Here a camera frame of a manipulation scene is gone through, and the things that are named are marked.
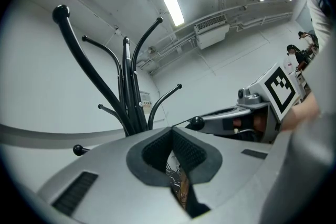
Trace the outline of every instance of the air conditioner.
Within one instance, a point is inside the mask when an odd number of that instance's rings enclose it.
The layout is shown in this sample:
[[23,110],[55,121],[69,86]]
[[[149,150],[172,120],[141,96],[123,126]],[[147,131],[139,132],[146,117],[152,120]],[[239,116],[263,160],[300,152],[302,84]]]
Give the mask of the air conditioner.
[[220,15],[194,26],[197,45],[200,49],[209,47],[225,39],[225,34],[229,31],[230,25],[226,24],[225,16]]

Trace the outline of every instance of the sticker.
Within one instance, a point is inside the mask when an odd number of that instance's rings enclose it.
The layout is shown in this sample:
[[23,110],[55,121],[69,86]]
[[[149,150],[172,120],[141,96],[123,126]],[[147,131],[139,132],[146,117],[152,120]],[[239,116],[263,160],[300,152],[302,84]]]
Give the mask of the sticker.
[[283,113],[295,96],[295,90],[280,67],[265,82],[265,86],[275,100],[280,112]]
[[142,102],[143,112],[145,114],[150,114],[152,110],[152,102],[149,93],[140,91],[140,97]]

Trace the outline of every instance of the black rectangular slot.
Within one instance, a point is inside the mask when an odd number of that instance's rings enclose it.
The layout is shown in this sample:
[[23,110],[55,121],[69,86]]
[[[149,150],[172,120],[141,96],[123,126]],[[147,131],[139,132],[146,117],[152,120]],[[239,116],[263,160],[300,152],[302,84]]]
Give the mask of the black rectangular slot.
[[53,203],[53,207],[71,216],[97,177],[96,174],[82,172]]
[[249,155],[249,156],[252,156],[252,157],[259,158],[259,159],[266,159],[266,157],[267,157],[267,153],[260,152],[260,151],[243,150],[242,153],[246,154],[246,155]]

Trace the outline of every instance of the gray plastic surface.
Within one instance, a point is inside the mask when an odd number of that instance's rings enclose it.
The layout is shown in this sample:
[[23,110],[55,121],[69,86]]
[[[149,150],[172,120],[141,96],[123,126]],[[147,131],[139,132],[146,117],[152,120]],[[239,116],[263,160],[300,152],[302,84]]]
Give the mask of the gray plastic surface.
[[266,129],[261,139],[262,143],[268,143],[274,141],[276,136],[279,133],[281,122],[277,120],[273,109],[271,107],[270,102],[262,102],[258,104],[250,104],[250,105],[237,105],[231,108],[234,108],[231,111],[225,113],[208,115],[204,116],[204,127],[200,130],[202,133],[207,134],[215,134],[215,135],[233,135],[233,130],[223,130],[223,119],[234,119],[242,116],[249,115],[253,113],[255,110],[262,109],[267,107],[267,122]]
[[248,88],[242,88],[238,91],[237,103],[240,105],[255,105],[261,102],[261,96],[257,93],[250,94],[250,90]]
[[[261,224],[288,223],[314,198],[328,176],[335,173],[335,127],[336,114],[333,114],[305,122],[295,130],[287,148],[285,163],[264,205]],[[332,200],[333,190],[330,186],[324,190],[330,193]],[[324,200],[325,197],[323,200],[321,198],[316,203],[333,203],[332,200]],[[329,205],[323,207],[326,211],[334,208]]]
[[[99,178],[73,213],[74,219],[84,223],[189,222],[190,216],[177,203],[170,188],[145,185],[126,164],[126,154],[134,144],[162,130],[147,131],[92,149],[51,178],[38,195],[52,204],[78,174],[89,171]],[[274,145],[269,145],[182,130],[216,147],[223,157],[222,166],[210,182],[194,185],[198,202],[209,206],[211,211],[193,221],[256,223],[281,167],[288,136],[280,135]],[[268,156],[265,160],[255,158],[242,154],[244,149],[265,152]]]

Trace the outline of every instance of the white wall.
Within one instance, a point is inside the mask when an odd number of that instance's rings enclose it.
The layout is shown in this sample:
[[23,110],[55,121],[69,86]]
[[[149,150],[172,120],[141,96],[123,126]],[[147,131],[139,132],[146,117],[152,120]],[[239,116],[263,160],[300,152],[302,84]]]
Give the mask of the white wall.
[[[83,32],[76,27],[74,31],[80,40]],[[98,109],[99,103],[109,104],[75,61],[51,13],[32,2],[19,1],[3,22],[0,43],[1,124],[54,133],[122,128],[117,119]],[[113,60],[99,48],[80,43],[118,96]],[[140,90],[149,92],[155,102],[157,88],[147,73],[138,71]]]
[[[76,27],[74,31],[80,40],[83,32]],[[99,48],[80,43],[118,96],[113,60]],[[30,1],[17,0],[2,21],[0,44],[0,124],[46,133],[77,133],[71,140],[63,134],[40,134],[39,138],[13,134],[8,144],[8,135],[0,130],[3,158],[15,180],[37,191],[77,158],[72,153],[76,143],[91,148],[124,137],[121,124],[98,109],[99,103],[110,105],[75,61],[50,12]],[[138,73],[140,90],[149,92],[155,102],[158,89],[147,73]],[[166,126],[162,119],[164,113],[159,108],[154,127]],[[109,136],[97,133],[109,130],[115,131]],[[81,135],[91,132],[94,139]]]
[[163,103],[169,125],[236,104],[237,92],[275,62],[283,63],[289,44],[304,49],[296,22],[251,28],[208,47],[194,50],[153,76],[160,94],[177,83],[182,89]]
[[309,11],[307,4],[305,4],[305,6],[303,7],[296,21],[304,29],[305,32],[308,33],[309,31],[314,30],[313,23],[312,23],[311,16],[310,16],[310,11]]

